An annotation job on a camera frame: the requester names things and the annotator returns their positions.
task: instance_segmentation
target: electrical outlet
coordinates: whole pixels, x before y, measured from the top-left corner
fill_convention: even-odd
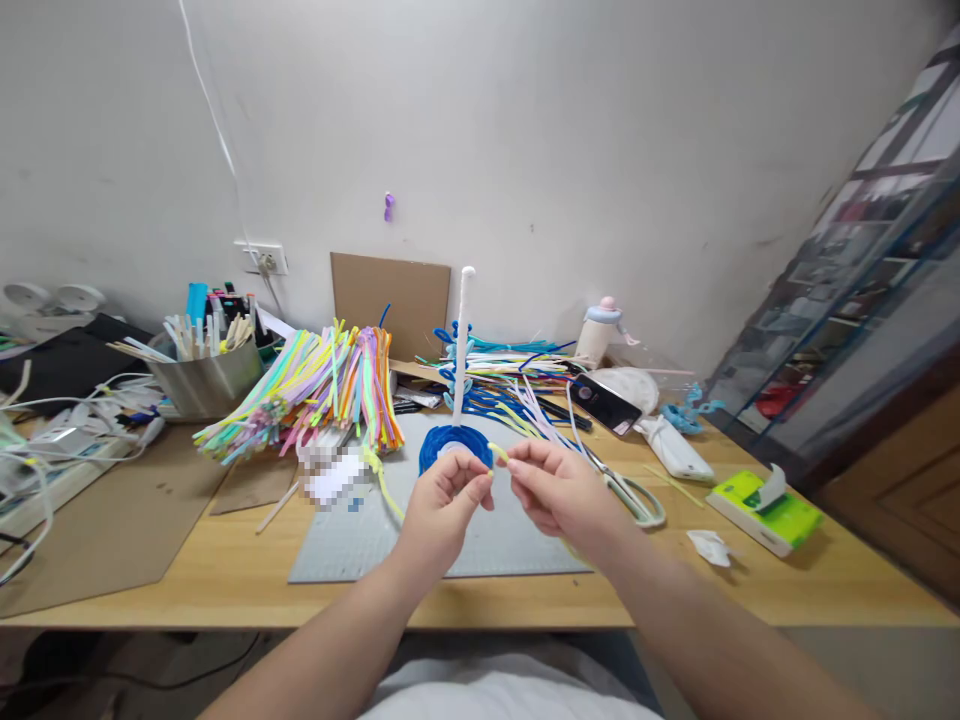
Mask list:
[[[283,245],[274,240],[251,240],[248,244],[246,240],[238,239],[233,241],[233,247],[240,258],[240,267],[244,272],[259,275],[257,263],[263,258],[264,269],[268,275],[288,273],[287,256],[283,252]]]

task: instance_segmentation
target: tissue box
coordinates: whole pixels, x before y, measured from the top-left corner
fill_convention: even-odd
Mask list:
[[[823,513],[789,493],[783,493],[763,510],[758,491],[764,481],[743,470],[717,485],[707,504],[728,518],[777,557],[786,557],[810,536],[823,520]]]

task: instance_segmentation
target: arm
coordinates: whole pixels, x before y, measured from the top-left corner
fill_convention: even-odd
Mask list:
[[[383,677],[407,621],[463,547],[478,505],[493,509],[477,458],[448,453],[417,481],[393,551],[227,689],[205,720],[352,718]]]
[[[610,580],[698,717],[877,717],[780,633],[660,552],[582,457],[546,441],[508,455],[527,515]]]

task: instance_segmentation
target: white shirt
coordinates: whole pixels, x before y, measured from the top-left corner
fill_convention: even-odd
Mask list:
[[[463,660],[413,660],[377,688],[367,720],[605,718],[657,720],[596,663],[577,679],[526,654]]]

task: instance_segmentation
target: scissors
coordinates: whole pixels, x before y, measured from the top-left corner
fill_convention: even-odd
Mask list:
[[[627,510],[633,515],[637,525],[643,528],[658,527],[666,522],[667,514],[663,510],[663,505],[660,504],[660,501],[657,500],[649,490],[635,483],[630,478],[624,477],[616,470],[611,469],[586,445],[583,446],[583,449],[587,451],[590,460],[596,466],[597,470],[603,473],[603,479],[607,487],[613,490],[613,494],[619,498],[620,502],[626,505]],[[653,505],[652,511],[643,500],[637,497],[636,493],[631,489],[631,486],[650,501]]]

